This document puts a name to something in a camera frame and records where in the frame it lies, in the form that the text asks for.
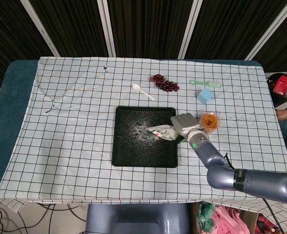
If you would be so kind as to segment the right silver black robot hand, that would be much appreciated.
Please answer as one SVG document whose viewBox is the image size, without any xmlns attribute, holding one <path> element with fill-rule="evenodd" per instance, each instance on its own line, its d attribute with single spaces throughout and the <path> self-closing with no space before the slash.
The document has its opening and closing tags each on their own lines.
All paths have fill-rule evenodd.
<svg viewBox="0 0 287 234">
<path fill-rule="evenodd" d="M 190 113 L 172 116 L 171 122 L 177 133 L 185 139 L 188 138 L 190 132 L 201 129 L 198 121 Z"/>
</svg>

